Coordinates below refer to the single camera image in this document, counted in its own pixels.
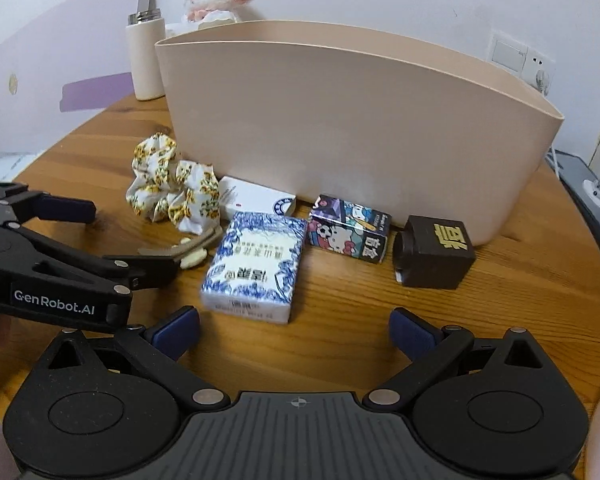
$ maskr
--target wood grain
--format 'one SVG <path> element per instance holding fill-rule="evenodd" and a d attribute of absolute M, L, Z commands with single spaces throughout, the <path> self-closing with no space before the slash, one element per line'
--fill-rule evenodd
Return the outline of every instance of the wood grain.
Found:
<path fill-rule="evenodd" d="M 20 180 L 34 189 L 93 200 L 91 226 L 31 221 L 27 226 L 94 254 L 133 254 L 181 235 L 169 223 L 133 215 L 124 191 L 135 145 L 170 127 L 164 99 L 131 96 L 58 142 Z M 306 206 L 299 208 L 305 215 Z M 531 177 L 502 234 L 477 251 L 458 290 L 418 290 L 381 265 L 306 247 L 288 326 L 202 311 L 203 336 L 181 363 L 235 396 L 238 390 L 364 394 L 408 361 L 394 349 L 387 320 L 405 306 L 436 325 L 461 324 L 478 337 L 525 326 L 592 411 L 600 398 L 600 252 L 583 219 L 543 164 Z M 152 324 L 183 304 L 200 304 L 206 266 L 165 290 L 134 295 L 131 322 Z M 58 328 L 16 320 L 0 350 L 0 416 Z M 576 470 L 582 477 L 582 466 Z"/>

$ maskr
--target power outlet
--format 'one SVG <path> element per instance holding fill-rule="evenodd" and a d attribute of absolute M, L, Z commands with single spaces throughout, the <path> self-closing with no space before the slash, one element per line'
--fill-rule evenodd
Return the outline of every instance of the power outlet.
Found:
<path fill-rule="evenodd" d="M 549 93 L 551 82 L 554 80 L 555 61 L 542 52 L 529 47 L 526 51 L 525 63 L 520 71 L 520 79 L 529 83 L 533 88 L 541 90 L 538 83 L 541 80 L 544 86 L 544 95 Z"/>

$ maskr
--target white thermos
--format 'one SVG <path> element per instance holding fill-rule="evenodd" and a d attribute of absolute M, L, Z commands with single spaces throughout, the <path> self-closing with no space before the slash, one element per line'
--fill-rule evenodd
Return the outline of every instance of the white thermos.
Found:
<path fill-rule="evenodd" d="M 126 46 L 131 62 L 131 78 L 136 99 L 147 101 L 164 95 L 155 44 L 165 38 L 164 18 L 160 9 L 144 10 L 129 15 Z"/>

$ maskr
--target yellow floral fabric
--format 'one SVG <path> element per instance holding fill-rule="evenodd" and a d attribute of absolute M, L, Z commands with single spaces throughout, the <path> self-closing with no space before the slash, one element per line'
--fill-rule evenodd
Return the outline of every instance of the yellow floral fabric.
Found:
<path fill-rule="evenodd" d="M 169 218 L 180 231 L 199 235 L 220 223 L 218 180 L 212 166 L 179 159 L 176 142 L 165 134 L 138 144 L 126 201 L 139 216 Z"/>

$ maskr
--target hello kitty box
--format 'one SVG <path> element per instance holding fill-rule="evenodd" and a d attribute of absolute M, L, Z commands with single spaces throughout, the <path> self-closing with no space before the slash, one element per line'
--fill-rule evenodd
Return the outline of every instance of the hello kitty box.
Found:
<path fill-rule="evenodd" d="M 309 216 L 307 240 L 328 251 L 379 264 L 387 247 L 391 215 L 320 195 Z"/>

